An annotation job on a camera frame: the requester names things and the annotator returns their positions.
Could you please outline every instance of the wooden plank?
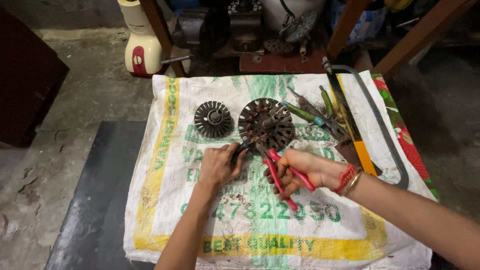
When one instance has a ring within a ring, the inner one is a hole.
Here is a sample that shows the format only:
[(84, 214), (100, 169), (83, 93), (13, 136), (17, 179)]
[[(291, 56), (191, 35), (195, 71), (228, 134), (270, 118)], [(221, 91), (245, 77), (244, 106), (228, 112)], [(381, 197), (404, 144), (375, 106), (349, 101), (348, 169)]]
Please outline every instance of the wooden plank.
[[(160, 6), (156, 0), (140, 0), (140, 4), (142, 5), (145, 15), (147, 16), (158, 41), (160, 41), (160, 45), (162, 45), (164, 54), (168, 55), (170, 58), (173, 41)], [(185, 70), (183, 69), (181, 62), (173, 62), (170, 66), (177, 77), (185, 77)]]
[(326, 55), (323, 47), (307, 48), (307, 54), (301, 56), (298, 49), (288, 55), (266, 53), (265, 55), (240, 56), (240, 71), (249, 73), (275, 74), (320, 74), (325, 73), (322, 58)]
[(388, 79), (476, 2), (477, 0), (440, 0), (373, 68), (372, 73), (382, 74)]
[(345, 46), (348, 36), (355, 27), (360, 15), (369, 3), (370, 0), (348, 0), (345, 4), (340, 20), (327, 46), (327, 57), (331, 63), (335, 62), (336, 57)]

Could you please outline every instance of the pliers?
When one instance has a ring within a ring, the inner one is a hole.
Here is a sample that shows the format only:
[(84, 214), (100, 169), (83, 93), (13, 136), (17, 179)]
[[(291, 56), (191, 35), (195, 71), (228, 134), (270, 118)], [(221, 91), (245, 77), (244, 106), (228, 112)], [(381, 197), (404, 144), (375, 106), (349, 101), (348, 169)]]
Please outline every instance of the pliers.
[[(329, 113), (329, 115), (328, 115), (329, 118), (326, 118), (320, 111), (318, 111), (315, 108), (315, 106), (313, 106), (304, 96), (302, 96), (302, 95), (298, 94), (297, 92), (293, 91), (293, 89), (289, 86), (287, 86), (287, 88), (290, 90), (290, 92), (293, 94), (293, 96), (295, 96), (297, 98), (297, 102), (299, 103), (301, 110), (313, 115), (314, 117), (318, 117), (321, 120), (321, 121), (313, 121), (312, 120), (312, 122), (315, 122), (319, 127), (326, 129), (332, 135), (332, 137), (335, 140), (337, 140), (338, 142), (343, 141), (343, 139), (347, 135), (347, 132), (345, 131), (345, 129), (341, 125), (338, 124), (338, 122), (333, 117), (334, 111), (333, 111), (333, 107), (332, 107), (332, 102), (330, 101), (330, 98), (328, 97), (328, 94), (325, 92), (325, 90), (323, 89), (322, 86), (320, 86), (320, 89), (322, 90), (322, 98), (323, 98), (323, 100), (325, 102), (325, 105), (327, 107), (327, 113)], [(291, 107), (287, 106), (287, 104), (289, 104), (288, 102), (282, 101), (282, 104), (285, 105), (288, 110), (291, 109)]]
[[(257, 150), (260, 152), (260, 154), (263, 157), (263, 164), (266, 164), (268, 166), (268, 169), (270, 170), (270, 176), (272, 176), (273, 181), (275, 182), (275, 186), (278, 188), (278, 190), (282, 194), (284, 192), (284, 189), (282, 188), (282, 182), (278, 177), (278, 172), (276, 170), (275, 163), (273, 162), (273, 160), (279, 161), (282, 157), (277, 154), (275, 148), (267, 149), (265, 146), (263, 146), (259, 142), (257, 142), (255, 146), (257, 147)], [(294, 173), (296, 176), (298, 176), (310, 191), (315, 190), (315, 186), (310, 182), (306, 174), (300, 172), (299, 170), (293, 167), (289, 167), (288, 169), (292, 173)], [(298, 210), (299, 207), (292, 199), (289, 198), (285, 200), (285, 202), (293, 211)]]

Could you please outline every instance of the tool handle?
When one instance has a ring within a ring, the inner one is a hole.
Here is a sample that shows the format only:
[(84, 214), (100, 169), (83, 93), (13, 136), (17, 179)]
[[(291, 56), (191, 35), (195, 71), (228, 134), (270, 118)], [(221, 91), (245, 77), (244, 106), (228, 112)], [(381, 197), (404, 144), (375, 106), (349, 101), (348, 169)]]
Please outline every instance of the tool handle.
[(334, 116), (335, 111), (333, 110), (332, 101), (330, 100), (330, 97), (328, 96), (327, 91), (325, 91), (323, 86), (320, 86), (320, 90), (322, 92), (321, 93), (322, 99), (324, 100), (325, 108), (327, 110), (327, 116), (328, 117)]
[(302, 118), (302, 119), (305, 119), (307, 121), (310, 121), (312, 122), (314, 119), (315, 119), (315, 116), (311, 115), (310, 113), (300, 109), (300, 108), (297, 108), (295, 106), (293, 106), (292, 104), (286, 102), (286, 101), (282, 101), (282, 104), (293, 114), (297, 115), (298, 117)]
[(315, 122), (315, 124), (317, 124), (318, 127), (323, 127), (325, 125), (325, 121), (323, 121), (318, 116), (315, 116), (315, 119), (313, 121)]
[(240, 153), (249, 148), (250, 145), (252, 145), (252, 143), (250, 141), (244, 141), (242, 142), (241, 145), (239, 145), (239, 147), (237, 148), (237, 150), (235, 150), (235, 152), (233, 152), (233, 155), (232, 155), (232, 159), (230, 160), (230, 163), (232, 164), (235, 164), (237, 162), (237, 158), (239, 157)]
[[(280, 179), (278, 178), (278, 173), (276, 171), (276, 167), (275, 167), (275, 164), (273, 163), (273, 161), (267, 157), (264, 157), (264, 160), (263, 160), (263, 164), (266, 164), (268, 166), (268, 169), (270, 170), (270, 175), (272, 176), (273, 178), (273, 181), (275, 182), (275, 186), (278, 188), (278, 190), (280, 191), (280, 193), (283, 194), (284, 192), (284, 189), (282, 188), (281, 186), (281, 182), (280, 182)], [(288, 204), (288, 206), (290, 206), (290, 208), (293, 210), (293, 211), (297, 211), (298, 210), (298, 206), (297, 204), (292, 201), (292, 199), (287, 199), (285, 200), (285, 202)]]
[[(275, 148), (271, 148), (270, 150), (268, 150), (267, 155), (275, 161), (279, 161), (282, 158), (281, 156), (279, 156), (276, 153)], [(297, 170), (293, 167), (289, 167), (288, 169), (290, 171), (292, 171), (293, 174), (297, 175), (303, 181), (304, 185), (308, 188), (308, 190), (310, 190), (310, 191), (315, 190), (315, 186), (310, 182), (310, 180), (308, 179), (308, 176), (306, 174), (300, 172), (299, 170)]]

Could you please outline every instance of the dirty floor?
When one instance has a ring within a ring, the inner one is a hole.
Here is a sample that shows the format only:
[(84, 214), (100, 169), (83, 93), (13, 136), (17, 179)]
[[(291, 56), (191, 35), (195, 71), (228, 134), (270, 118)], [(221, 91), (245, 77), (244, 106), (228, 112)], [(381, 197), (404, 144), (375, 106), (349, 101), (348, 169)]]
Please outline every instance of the dirty floor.
[[(121, 28), (45, 33), (70, 72), (31, 147), (0, 149), (0, 229), (5, 217), (9, 224), (0, 269), (43, 269), (99, 123), (147, 119), (152, 84), (126, 71), (127, 38)], [(388, 86), (441, 203), (480, 221), (480, 69), (472, 59), (432, 50)], [(239, 74), (238, 60), (192, 63), (190, 74)]]

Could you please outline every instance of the metal gear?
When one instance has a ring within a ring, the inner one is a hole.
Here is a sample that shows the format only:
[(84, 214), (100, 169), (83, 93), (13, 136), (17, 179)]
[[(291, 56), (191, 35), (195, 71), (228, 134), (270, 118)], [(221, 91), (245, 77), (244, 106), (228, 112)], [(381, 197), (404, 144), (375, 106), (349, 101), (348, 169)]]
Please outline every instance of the metal gear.
[(317, 23), (318, 15), (311, 10), (295, 18), (289, 28), (285, 30), (285, 41), (295, 43), (308, 35)]
[(198, 132), (209, 138), (220, 138), (233, 129), (233, 119), (225, 105), (207, 101), (195, 112), (195, 126)]
[(264, 41), (264, 47), (271, 53), (283, 54), (293, 51), (295, 46), (278, 38), (270, 38)]
[(261, 140), (267, 148), (280, 150), (294, 135), (292, 116), (282, 103), (271, 98), (259, 98), (248, 103), (240, 113), (239, 133), (243, 141), (254, 137), (266, 137)]

